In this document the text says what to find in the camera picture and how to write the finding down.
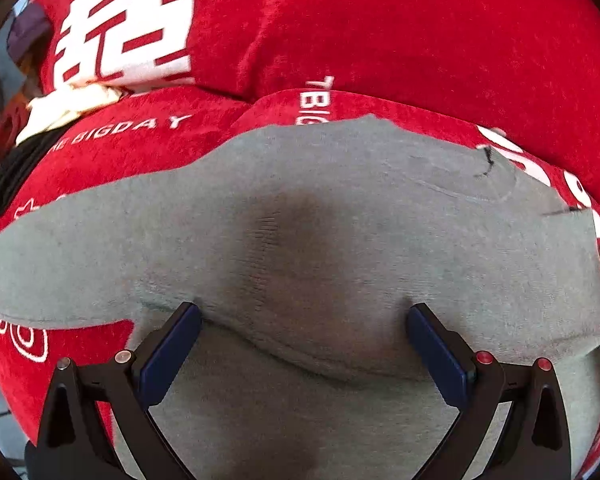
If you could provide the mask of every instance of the black clamp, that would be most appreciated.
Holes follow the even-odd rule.
[[[477,479],[571,478],[567,416],[549,359],[512,365],[489,352],[474,352],[424,303],[410,308],[407,333],[445,402],[460,410],[414,480],[462,480],[501,402],[511,402],[509,415]]]
[[[113,450],[96,402],[108,402],[120,431],[147,480],[194,480],[151,415],[195,343],[200,310],[183,303],[135,352],[109,362],[77,366],[63,358],[51,379],[37,446],[28,443],[30,480],[128,480]]]
[[[183,303],[132,352],[105,364],[58,363],[46,396],[38,444],[27,444],[31,480],[128,480],[109,442],[97,401],[108,402],[146,480],[194,480],[148,413],[167,390],[202,326]],[[506,423],[480,480],[568,480],[569,432],[554,367],[501,364],[446,330],[426,304],[410,308],[406,329],[446,403],[460,410],[414,480],[462,480],[496,408],[511,402]]]

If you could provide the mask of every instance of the purple cloth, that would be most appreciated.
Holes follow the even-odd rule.
[[[50,35],[51,23],[45,11],[39,4],[32,2],[13,21],[7,40],[7,52],[18,63],[37,40]]]

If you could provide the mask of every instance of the red velvet fabric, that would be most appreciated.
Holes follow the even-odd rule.
[[[73,0],[36,1],[56,26],[42,71],[49,90]],[[600,13],[590,0],[192,4],[186,46],[174,48],[190,55],[189,75],[200,86],[253,102],[332,76],[333,89],[502,128],[577,173],[600,202]],[[116,23],[100,27],[102,44]]]

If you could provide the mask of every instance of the red button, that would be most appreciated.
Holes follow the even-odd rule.
[[[549,361],[549,359],[545,357],[541,357],[538,359],[538,368],[540,368],[541,370],[548,372],[553,367],[554,366],[551,364],[551,361]]]
[[[493,356],[485,350],[480,350],[479,352],[476,352],[475,358],[480,364],[483,365],[490,365],[491,363],[493,363]]]

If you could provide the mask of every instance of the black cloth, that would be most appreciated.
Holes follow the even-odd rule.
[[[4,214],[40,160],[73,124],[37,134],[14,147],[0,162],[0,216]]]

